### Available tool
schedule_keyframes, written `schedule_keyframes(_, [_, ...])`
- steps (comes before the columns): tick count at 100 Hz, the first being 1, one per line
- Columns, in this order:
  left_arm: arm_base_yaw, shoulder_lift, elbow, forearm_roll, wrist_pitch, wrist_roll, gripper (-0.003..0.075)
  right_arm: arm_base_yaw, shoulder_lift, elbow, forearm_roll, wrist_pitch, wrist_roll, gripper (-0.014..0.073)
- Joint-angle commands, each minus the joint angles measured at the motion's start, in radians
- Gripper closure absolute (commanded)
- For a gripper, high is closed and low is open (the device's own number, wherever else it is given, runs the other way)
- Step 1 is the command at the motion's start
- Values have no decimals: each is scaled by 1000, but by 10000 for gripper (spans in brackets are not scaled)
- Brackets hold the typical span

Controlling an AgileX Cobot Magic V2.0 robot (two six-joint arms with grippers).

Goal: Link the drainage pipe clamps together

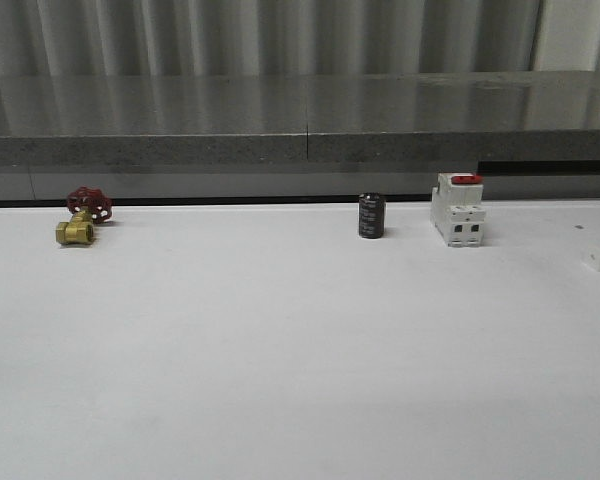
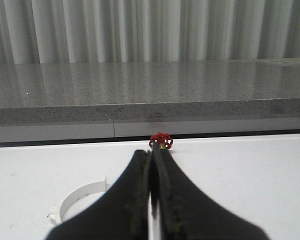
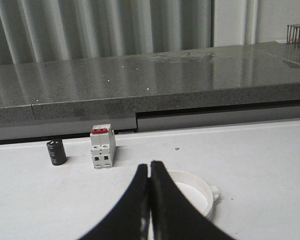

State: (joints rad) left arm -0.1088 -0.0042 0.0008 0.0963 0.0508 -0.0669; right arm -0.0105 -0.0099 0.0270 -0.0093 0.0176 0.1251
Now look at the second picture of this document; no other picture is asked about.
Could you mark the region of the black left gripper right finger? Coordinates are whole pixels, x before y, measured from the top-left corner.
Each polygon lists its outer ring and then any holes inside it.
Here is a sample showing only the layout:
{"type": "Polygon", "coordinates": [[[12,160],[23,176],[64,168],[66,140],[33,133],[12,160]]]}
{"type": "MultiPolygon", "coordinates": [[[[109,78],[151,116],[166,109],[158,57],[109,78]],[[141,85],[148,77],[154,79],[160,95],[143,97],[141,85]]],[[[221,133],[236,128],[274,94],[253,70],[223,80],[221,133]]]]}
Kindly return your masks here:
{"type": "Polygon", "coordinates": [[[153,217],[163,240],[268,239],[260,227],[202,192],[158,144],[152,146],[149,183],[153,217]]]}

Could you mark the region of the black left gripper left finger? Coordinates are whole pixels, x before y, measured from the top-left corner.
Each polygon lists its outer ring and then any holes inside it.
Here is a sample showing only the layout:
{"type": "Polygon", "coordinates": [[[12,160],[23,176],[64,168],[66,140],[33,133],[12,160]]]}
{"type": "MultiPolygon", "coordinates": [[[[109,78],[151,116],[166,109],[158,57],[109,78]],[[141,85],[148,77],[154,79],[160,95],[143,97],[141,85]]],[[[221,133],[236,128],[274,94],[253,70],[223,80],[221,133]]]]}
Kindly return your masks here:
{"type": "Polygon", "coordinates": [[[48,240],[147,240],[151,153],[136,150],[128,166],[95,203],[55,227],[48,240]]]}

